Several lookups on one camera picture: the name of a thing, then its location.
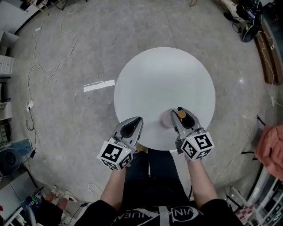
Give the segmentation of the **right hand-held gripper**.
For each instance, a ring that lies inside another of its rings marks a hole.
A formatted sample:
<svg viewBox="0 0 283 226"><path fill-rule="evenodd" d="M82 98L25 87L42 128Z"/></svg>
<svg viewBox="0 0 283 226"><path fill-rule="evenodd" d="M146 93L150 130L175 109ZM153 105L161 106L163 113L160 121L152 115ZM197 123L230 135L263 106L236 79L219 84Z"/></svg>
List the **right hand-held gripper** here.
<svg viewBox="0 0 283 226"><path fill-rule="evenodd" d="M184 153L191 161L206 157L214 149L210 134L201 128L198 118L192 112L183 107L178 107L177 110L170 113L176 132L185 133L186 130L193 130L186 136L177 137L175 146L178 154Z"/></svg>

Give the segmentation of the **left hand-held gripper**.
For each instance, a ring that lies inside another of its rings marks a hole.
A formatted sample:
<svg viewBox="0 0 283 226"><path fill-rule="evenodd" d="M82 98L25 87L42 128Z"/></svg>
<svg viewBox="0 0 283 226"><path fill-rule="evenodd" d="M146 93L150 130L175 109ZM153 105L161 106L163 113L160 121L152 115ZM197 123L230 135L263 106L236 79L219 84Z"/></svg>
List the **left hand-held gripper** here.
<svg viewBox="0 0 283 226"><path fill-rule="evenodd" d="M104 141L98 158L112 170L121 171L129 166L136 151L136 143L143 129L143 118L133 117L120 122L109 140Z"/></svg>

